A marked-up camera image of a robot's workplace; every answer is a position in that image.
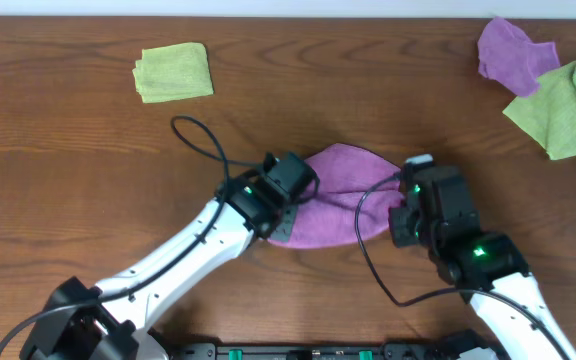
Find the purple cloth with white tag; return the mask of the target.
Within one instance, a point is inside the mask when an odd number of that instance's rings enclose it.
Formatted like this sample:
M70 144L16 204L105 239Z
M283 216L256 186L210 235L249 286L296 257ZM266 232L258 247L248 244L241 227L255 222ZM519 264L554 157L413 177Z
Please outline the purple cloth with white tag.
M334 144L306 159L317 173L318 194L299 205L290 240L268 242L279 247L310 250L348 245L356 241L357 206L360 234L368 240L389 227L389 209L398 207L403 195L397 181L386 183L360 199L371 186L399 172L399 168L366 149Z

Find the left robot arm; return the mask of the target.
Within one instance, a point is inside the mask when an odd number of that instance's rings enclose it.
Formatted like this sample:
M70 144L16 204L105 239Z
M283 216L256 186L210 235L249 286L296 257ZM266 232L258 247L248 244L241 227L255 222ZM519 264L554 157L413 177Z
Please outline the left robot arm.
M316 172L293 153L226 177L180 232L139 262L86 287L72 277L36 316L22 359L166 359L152 326L184 294L257 239L268 238Z

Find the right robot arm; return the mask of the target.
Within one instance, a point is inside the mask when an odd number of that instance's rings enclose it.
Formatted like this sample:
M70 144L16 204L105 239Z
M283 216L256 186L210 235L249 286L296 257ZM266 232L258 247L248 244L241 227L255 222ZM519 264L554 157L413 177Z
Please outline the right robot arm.
M486 231L455 166L408 160L404 202L389 215L396 247L427 249L439 277L459 291L512 359L575 359L530 266L501 232Z

